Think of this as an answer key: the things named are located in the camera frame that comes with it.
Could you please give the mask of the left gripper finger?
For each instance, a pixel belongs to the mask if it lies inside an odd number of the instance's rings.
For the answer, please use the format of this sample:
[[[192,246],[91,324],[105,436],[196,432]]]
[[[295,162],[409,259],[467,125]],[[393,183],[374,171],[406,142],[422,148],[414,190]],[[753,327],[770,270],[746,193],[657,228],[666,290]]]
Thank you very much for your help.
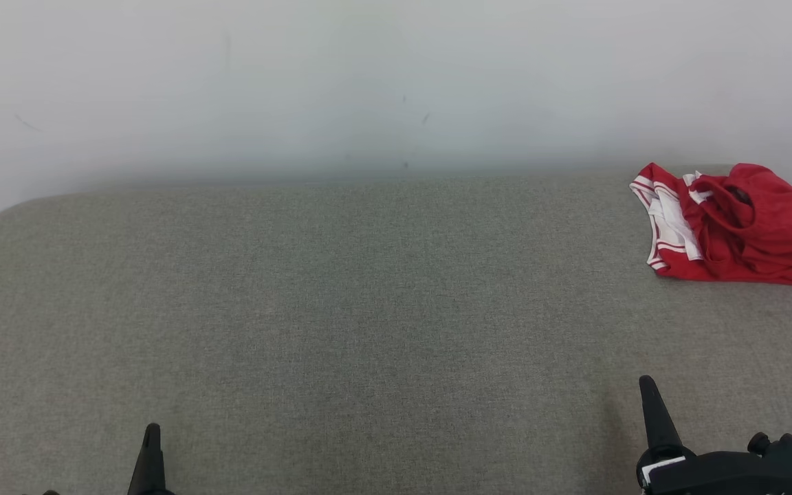
[[[128,494],[173,494],[166,486],[165,466],[160,426],[149,423],[142,438]]]

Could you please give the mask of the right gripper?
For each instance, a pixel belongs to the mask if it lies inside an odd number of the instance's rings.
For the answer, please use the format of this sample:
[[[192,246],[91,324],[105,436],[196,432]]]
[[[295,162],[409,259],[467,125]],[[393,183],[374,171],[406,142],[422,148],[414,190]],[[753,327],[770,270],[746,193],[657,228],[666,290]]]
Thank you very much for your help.
[[[657,383],[639,379],[647,449],[636,467],[645,494],[789,494],[792,454],[712,452],[691,455]]]

